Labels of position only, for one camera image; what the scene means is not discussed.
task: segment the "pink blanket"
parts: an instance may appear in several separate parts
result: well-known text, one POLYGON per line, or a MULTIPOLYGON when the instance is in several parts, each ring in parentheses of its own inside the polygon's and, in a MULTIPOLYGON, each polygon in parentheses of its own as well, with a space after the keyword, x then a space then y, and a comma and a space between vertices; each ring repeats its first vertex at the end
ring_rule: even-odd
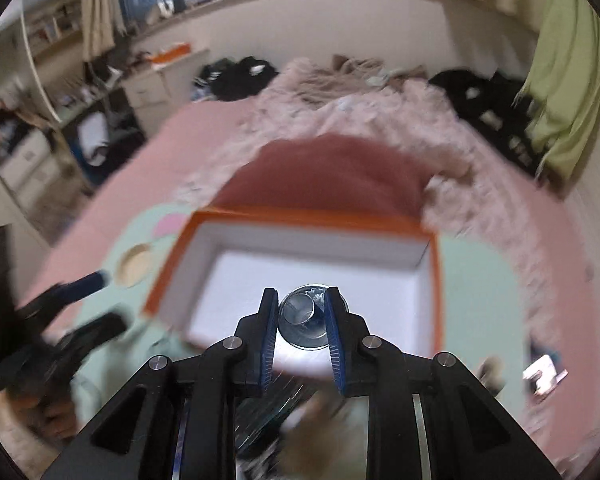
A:
MULTIPOLYGON (((192 103, 170 118, 98 191, 51 252, 24 300, 97 270, 126 225, 145 209, 169 202, 173 189, 238 130, 252 108, 251 100, 192 103)), ((65 322, 71 316, 68 312, 65 322)))
POLYGON ((317 70, 308 59, 290 62, 257 97, 240 134, 191 175, 177 198, 193 207, 207 204, 238 168, 277 139, 338 133, 375 139, 401 152, 459 158, 472 166, 472 184, 434 178, 424 223, 502 251, 519 276, 530 331, 545 345, 554 346, 559 335, 553 320, 555 292, 549 265, 538 229, 501 157, 458 119, 441 89, 423 80, 408 80, 402 92, 352 94, 314 110, 298 95, 298 85, 317 70))

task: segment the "bed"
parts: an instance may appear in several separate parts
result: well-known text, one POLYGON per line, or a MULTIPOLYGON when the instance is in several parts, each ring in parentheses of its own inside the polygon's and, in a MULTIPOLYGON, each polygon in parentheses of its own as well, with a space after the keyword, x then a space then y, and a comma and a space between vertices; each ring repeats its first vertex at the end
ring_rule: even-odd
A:
MULTIPOLYGON (((127 223, 145 209, 174 199, 205 205, 271 140, 337 131, 405 150, 451 144, 471 162, 474 180, 467 186, 435 178, 424 223, 487 241, 507 255, 526 296, 530 334, 558 349, 570 373, 550 400, 528 407, 525 429, 552 460, 574 454, 592 427, 594 406, 578 400, 598 380, 590 365, 597 347, 595 320, 587 313, 593 300, 586 260, 564 205, 507 166, 426 82, 407 82, 402 95, 355 94, 315 110, 296 91, 298 78, 314 69, 308 60, 295 60, 257 98, 181 108, 100 189, 25 300, 99 268, 127 223)), ((56 332, 71 325, 75 312, 62 314, 56 332)))

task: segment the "pink bedsheet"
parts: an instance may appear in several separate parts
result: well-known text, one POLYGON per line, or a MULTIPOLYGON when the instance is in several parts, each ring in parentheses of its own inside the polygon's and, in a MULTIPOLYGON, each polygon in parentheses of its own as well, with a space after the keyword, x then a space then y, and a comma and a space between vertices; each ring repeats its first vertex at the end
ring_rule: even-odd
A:
MULTIPOLYGON (((178 184, 237 131, 252 107, 250 99, 192 103, 168 119, 160 133, 104 184, 54 247, 24 303, 55 283, 99 269, 126 225, 145 209, 170 202, 178 184)), ((70 317, 71 311, 58 320, 56 328, 70 317)))

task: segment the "light green blanket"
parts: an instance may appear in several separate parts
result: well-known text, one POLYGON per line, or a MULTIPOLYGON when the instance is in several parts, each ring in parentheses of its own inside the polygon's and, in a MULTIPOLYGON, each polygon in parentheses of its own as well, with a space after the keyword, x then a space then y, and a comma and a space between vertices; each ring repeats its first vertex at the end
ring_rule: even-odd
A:
POLYGON ((522 92, 542 108, 529 126, 535 150, 564 181, 573 173, 600 111, 600 18, 587 0, 547 0, 522 92))

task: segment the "blue handle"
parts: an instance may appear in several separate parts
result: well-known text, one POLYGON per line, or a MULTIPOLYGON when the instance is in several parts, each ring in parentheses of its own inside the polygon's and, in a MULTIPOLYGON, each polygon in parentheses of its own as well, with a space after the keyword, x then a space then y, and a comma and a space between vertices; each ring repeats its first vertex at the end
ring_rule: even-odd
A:
POLYGON ((75 303, 102 290, 108 281, 106 272, 99 270, 80 278, 76 282, 61 285, 60 290, 57 292, 58 298, 67 305, 75 303))
POLYGON ((278 334, 278 293, 274 292, 269 305, 267 330, 262 341, 262 354, 260 355, 260 386, 263 391, 271 384, 273 372, 273 353, 276 349, 276 335, 278 334))

